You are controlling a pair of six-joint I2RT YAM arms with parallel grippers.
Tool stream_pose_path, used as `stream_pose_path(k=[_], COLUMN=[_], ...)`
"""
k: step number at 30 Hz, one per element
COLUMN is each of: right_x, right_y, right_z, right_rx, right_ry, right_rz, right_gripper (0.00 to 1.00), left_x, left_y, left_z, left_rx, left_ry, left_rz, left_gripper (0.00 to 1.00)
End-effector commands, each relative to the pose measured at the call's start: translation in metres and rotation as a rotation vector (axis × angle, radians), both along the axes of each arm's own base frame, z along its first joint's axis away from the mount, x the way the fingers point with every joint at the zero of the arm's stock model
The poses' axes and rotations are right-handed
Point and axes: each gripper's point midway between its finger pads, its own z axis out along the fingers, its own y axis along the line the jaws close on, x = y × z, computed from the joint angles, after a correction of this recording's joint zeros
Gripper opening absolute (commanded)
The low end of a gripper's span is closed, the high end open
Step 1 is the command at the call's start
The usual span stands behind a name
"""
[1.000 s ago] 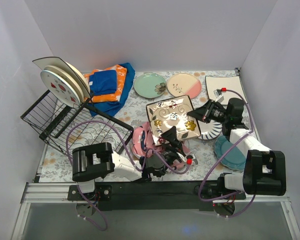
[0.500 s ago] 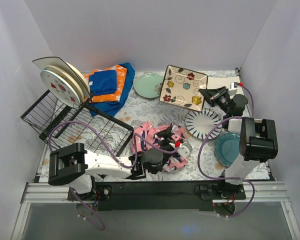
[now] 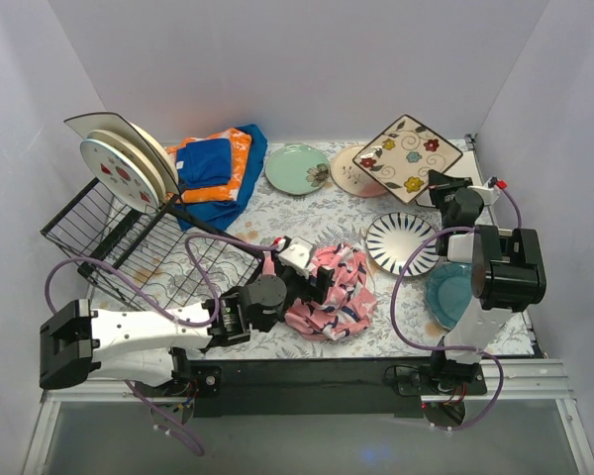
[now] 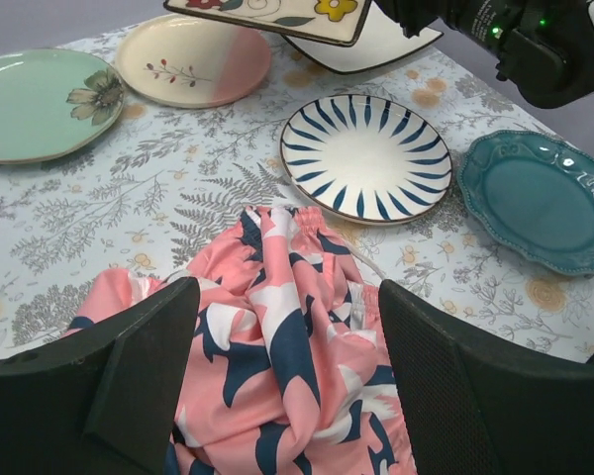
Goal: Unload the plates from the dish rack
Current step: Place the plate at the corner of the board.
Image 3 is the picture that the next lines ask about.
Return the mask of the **square plate yellow flower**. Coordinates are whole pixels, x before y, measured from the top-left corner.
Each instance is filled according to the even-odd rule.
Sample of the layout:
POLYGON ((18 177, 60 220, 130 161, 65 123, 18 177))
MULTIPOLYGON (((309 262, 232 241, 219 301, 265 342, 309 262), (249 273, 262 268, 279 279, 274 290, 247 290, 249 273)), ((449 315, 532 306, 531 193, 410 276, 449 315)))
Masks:
POLYGON ((431 170, 446 173, 463 156, 449 140, 403 115, 369 142, 352 162, 404 204, 429 188, 431 170))

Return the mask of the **blue striped white plate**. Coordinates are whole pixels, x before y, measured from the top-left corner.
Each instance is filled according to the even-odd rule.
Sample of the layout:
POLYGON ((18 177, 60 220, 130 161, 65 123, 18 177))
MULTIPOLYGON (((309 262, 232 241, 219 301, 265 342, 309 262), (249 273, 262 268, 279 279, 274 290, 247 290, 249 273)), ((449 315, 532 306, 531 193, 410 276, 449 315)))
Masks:
POLYGON ((385 214, 367 229, 367 253, 380 269, 398 276, 413 251, 435 232, 426 220, 416 215, 385 214))

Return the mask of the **teal round plate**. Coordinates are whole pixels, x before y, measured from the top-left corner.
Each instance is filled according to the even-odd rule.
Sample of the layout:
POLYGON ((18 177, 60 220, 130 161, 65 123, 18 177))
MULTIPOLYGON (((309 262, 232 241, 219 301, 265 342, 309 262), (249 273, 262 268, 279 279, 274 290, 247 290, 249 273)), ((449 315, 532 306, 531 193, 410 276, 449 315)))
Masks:
POLYGON ((445 263, 430 272, 425 300, 433 319, 447 331, 454 329, 471 298, 469 264, 445 263))

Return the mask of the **cream and pink plate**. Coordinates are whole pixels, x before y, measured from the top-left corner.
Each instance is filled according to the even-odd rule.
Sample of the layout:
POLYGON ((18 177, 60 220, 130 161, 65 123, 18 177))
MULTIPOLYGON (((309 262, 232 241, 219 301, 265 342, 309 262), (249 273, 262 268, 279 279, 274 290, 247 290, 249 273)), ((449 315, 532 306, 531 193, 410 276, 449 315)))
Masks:
POLYGON ((335 183, 350 195, 360 198, 385 195, 386 189, 353 163, 353 158, 362 149, 362 144, 343 148, 331 161, 331 176, 335 183))

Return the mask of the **mint green flower plate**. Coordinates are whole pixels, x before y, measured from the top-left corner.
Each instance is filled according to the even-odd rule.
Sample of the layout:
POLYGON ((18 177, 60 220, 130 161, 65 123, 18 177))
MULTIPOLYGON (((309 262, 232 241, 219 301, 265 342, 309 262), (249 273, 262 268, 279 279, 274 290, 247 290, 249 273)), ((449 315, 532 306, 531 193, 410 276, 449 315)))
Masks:
POLYGON ((319 190, 330 177, 329 161, 318 149, 294 143, 275 151, 266 161, 265 176, 276 190, 305 196, 319 190))

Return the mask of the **watermelon pattern round plate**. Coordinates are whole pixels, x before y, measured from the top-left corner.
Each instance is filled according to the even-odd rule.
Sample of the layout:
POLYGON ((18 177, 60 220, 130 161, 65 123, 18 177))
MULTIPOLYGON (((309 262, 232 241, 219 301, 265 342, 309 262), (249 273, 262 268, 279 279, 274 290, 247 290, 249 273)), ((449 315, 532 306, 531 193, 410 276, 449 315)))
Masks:
POLYGON ((129 158, 95 139, 83 140, 79 148, 93 175, 120 201, 141 213, 156 210, 158 200, 154 188, 129 158))

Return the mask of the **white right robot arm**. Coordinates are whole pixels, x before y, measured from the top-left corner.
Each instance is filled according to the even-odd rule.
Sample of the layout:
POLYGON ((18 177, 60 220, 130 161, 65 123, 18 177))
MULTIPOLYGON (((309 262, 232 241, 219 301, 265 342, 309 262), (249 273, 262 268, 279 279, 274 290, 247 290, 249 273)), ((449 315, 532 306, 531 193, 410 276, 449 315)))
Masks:
POLYGON ((475 187, 469 178, 429 172, 430 198, 443 226, 443 234, 436 238, 436 251, 449 262, 471 266, 469 303, 430 358, 429 383, 440 393, 474 383, 481 351, 513 315, 538 304, 545 295, 538 232, 521 226, 501 230, 476 223, 501 190, 496 178, 475 187))

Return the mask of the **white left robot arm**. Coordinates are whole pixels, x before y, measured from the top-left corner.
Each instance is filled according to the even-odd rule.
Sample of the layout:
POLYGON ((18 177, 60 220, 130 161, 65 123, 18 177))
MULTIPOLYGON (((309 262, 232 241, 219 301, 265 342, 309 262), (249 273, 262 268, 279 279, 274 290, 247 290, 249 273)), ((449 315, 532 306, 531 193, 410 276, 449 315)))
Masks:
POLYGON ((196 381, 187 354, 249 341, 284 320, 296 302, 321 304, 333 285, 333 270, 307 271, 275 263, 244 286, 217 298, 165 310, 95 309, 77 299, 53 309, 40 327, 39 385, 44 390, 112 379, 183 394, 196 381))

